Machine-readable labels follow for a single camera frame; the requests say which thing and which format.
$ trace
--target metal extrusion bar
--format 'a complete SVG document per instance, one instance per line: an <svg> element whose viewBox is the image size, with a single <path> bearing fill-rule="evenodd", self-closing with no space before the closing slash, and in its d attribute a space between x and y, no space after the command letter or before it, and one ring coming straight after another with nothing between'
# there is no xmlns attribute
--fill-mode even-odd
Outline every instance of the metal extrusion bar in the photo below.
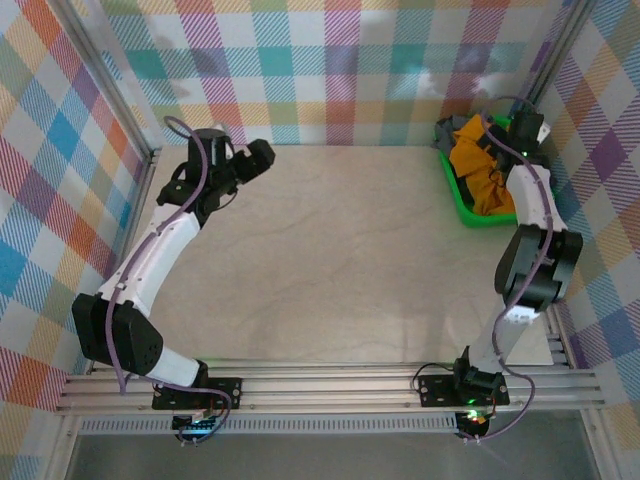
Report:
<svg viewBox="0 0 640 480"><path fill-rule="evenodd" d="M278 364L275 362L217 362L209 369L215 377L242 377L240 413L249 414L336 414L336 413L424 413L452 412L459 408L425 409L410 386L420 364ZM595 374L571 370L563 365L520 367L536 382L532 409L579 410L598 407L604 399ZM425 374L442 373L425 369ZM499 411L520 410L529 396L528 384L507 376L511 404ZM74 376L58 405L62 415L155 414L151 409L151 385L132 380L128 395L118 393L109 367L99 367L91 375ZM188 414L194 412L166 412Z"/></svg>
<svg viewBox="0 0 640 480"><path fill-rule="evenodd" d="M552 45L551 52L547 54L547 58L529 90L528 99L535 105L539 104L540 99L555 80L576 38L582 31L584 24L589 20L596 3L596 0L580 0L571 4L567 18L560 27L560 34Z"/></svg>
<svg viewBox="0 0 640 480"><path fill-rule="evenodd" d="M82 417L79 435L175 434L168 415L90 415ZM189 433L206 433L197 427ZM252 415L236 413L220 430L232 434L363 434L363 433L455 433L454 413L347 414L347 415Z"/></svg>
<svg viewBox="0 0 640 480"><path fill-rule="evenodd" d="M131 250L131 246L133 245L136 226L140 221L140 215L142 215L142 210L144 209L144 202L149 193L149 188L151 187L153 174L156 171L156 156L157 155L154 154L151 157L151 161L143 167L142 173L140 174L138 192L136 193L136 198L133 202L133 209L131 210L129 222L125 229L125 238L122 242L122 248L118 252L117 260L115 263L116 267L126 258L127 253L129 253L129 251Z"/></svg>
<svg viewBox="0 0 640 480"><path fill-rule="evenodd" d="M47 3L56 14L58 21L82 58L82 62L91 72L98 89L109 102L138 153L149 159L153 149L142 133L140 125L122 96L115 79L103 62L102 55L89 38L86 26L79 18L75 8L68 0L49 0Z"/></svg>

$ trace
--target aluminum rail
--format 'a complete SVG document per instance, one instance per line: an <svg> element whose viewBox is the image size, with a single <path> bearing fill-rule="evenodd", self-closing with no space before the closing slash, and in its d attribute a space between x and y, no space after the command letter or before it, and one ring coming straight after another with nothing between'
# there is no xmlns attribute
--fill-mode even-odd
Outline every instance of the aluminum rail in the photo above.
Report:
<svg viewBox="0 0 640 480"><path fill-rule="evenodd" d="M335 414L451 412L460 407L422 408L411 378L420 364L301 364L226 361L209 369L210 377L244 379L239 412L253 414ZM580 410L604 405L602 391L591 370L572 370L556 364L517 369L530 375L537 394L533 410ZM429 368L424 374L442 373ZM522 408L529 396L526 381L507 376L511 404L499 411ZM151 409L153 390L144 380L131 380L128 394L118 393L109 367L91 375L70 377L58 404L62 415L158 414ZM167 414L187 414L180 411Z"/></svg>

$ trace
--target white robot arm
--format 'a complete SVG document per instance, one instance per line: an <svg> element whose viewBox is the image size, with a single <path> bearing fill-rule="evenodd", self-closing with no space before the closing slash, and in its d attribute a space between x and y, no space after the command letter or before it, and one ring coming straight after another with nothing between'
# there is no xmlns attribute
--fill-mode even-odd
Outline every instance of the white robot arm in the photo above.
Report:
<svg viewBox="0 0 640 480"><path fill-rule="evenodd" d="M555 202L551 195L551 186L549 185L550 172L540 165L534 165L533 168L538 173L540 180L544 184L547 192L549 204L552 209L553 229L556 232L567 230L567 226L558 214ZM511 193L516 206L516 216L518 225L531 225L538 227L540 230L546 228L544 220L544 206L540 193L536 188L535 180L531 173L523 165L513 167L507 179L507 190ZM496 311L492 318L496 318L505 308L505 302L500 296L496 302ZM507 358L516 342L520 339L522 333L531 325L542 312L533 306L516 305L507 312L504 320L497 326L497 340L500 351L504 358ZM478 370L483 372L501 372L502 367L499 363L499 357L493 349L491 336L493 333L493 322L489 321L478 339L469 347L469 362Z"/></svg>
<svg viewBox="0 0 640 480"><path fill-rule="evenodd" d="M97 294L78 295L72 313L86 358L113 365L106 334L111 302L115 304L109 319L113 322L113 344L123 370L161 384L200 388L207 383L206 365L164 344L148 320L151 308L180 253L200 232L209 215L220 208L220 198L236 195L239 184L268 170L275 154L265 140L251 142L247 156L244 151L234 152L229 137L219 129L195 133L204 146L208 164L204 186L195 201L185 209L185 203L197 193L203 180L201 154L190 138L188 160L162 189L141 239Z"/></svg>

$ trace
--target green tray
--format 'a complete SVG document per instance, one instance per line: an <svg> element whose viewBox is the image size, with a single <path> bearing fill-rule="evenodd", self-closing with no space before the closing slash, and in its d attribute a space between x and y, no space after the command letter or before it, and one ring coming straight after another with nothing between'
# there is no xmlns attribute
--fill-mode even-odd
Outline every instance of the green tray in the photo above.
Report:
<svg viewBox="0 0 640 480"><path fill-rule="evenodd" d="M507 128L511 123L511 119L508 117L493 115L493 118L496 123L502 128ZM484 228L495 227L497 225L515 225L516 223L518 223L515 213L489 216L476 215L475 213L473 213L473 205L466 205L462 200L462 195L460 195L460 190L458 189L458 184L456 183L456 176L451 163L449 163L449 158L444 153L439 153L440 163L442 163L444 174L447 177L447 181L449 182L449 186L451 187L451 192L453 193L453 200L456 204L456 210L458 211L460 220L464 225L470 228Z"/></svg>

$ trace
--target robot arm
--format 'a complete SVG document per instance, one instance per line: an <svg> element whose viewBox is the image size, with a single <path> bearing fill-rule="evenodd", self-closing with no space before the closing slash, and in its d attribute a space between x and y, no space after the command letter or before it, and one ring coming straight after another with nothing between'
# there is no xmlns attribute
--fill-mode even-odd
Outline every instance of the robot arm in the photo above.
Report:
<svg viewBox="0 0 640 480"><path fill-rule="evenodd" d="M551 246L532 282L520 300L495 325L498 350L505 359L526 328L549 305L564 297L582 249L582 236L570 232L558 214L549 184L549 170L540 165L533 168L549 199L553 234ZM542 198L529 170L524 165L514 166L506 186L516 206L518 229L496 269L494 286L500 298L494 319L522 289L547 232ZM504 385L503 367L500 355L494 349L493 335L494 321L489 321L477 340L454 364L455 385L463 400L474 401L495 395Z"/></svg>
<svg viewBox="0 0 640 480"><path fill-rule="evenodd" d="M191 138L188 160L176 169L162 189L151 222L132 252L97 294L80 294L72 306L84 356L111 365L105 322L109 301L117 292L112 332L122 368L159 383L181 387L206 383L207 369L202 362L164 345L162 336L148 320L153 301L180 253L200 232L211 213L220 208L220 198L236 195L239 184L264 173L275 158L265 140L251 142L247 156L244 151L235 153L229 137L221 130L204 129L196 133L205 147L209 164L204 188L196 200L178 214L202 177L202 159ZM123 279L124 266L128 266L129 272Z"/></svg>

